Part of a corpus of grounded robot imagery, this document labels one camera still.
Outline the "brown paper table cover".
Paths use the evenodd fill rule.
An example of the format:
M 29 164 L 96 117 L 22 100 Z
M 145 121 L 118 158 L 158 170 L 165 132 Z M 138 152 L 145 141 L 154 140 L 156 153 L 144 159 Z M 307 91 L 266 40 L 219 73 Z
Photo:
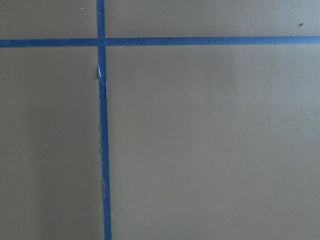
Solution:
M 133 46 L 0 49 L 3 240 L 317 240 L 317 0 L 107 0 Z

